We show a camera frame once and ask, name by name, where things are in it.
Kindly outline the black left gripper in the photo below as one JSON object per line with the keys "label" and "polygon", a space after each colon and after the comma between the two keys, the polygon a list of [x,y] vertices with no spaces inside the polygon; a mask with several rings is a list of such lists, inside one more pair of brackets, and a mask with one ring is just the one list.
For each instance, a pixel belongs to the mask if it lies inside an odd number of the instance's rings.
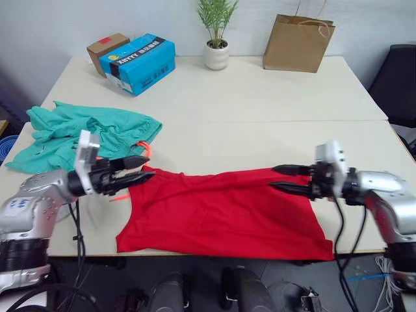
{"label": "black left gripper", "polygon": [[129,174],[128,178],[116,177],[116,173],[138,168],[149,160],[148,157],[141,155],[132,155],[114,160],[98,157],[94,160],[88,173],[92,188],[98,194],[113,196],[119,190],[143,184],[149,181],[155,175],[155,172],[134,172]]}

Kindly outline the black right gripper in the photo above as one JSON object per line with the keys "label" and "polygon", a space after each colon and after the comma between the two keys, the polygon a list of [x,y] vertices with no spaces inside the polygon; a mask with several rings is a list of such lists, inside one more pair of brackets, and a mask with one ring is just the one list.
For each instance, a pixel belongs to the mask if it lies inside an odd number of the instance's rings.
{"label": "black right gripper", "polygon": [[331,164],[326,162],[317,162],[312,166],[282,164],[273,167],[272,170],[286,176],[309,176],[311,174],[308,186],[279,181],[269,183],[273,189],[287,194],[308,197],[312,201],[322,198],[332,199],[334,196],[335,171]]}

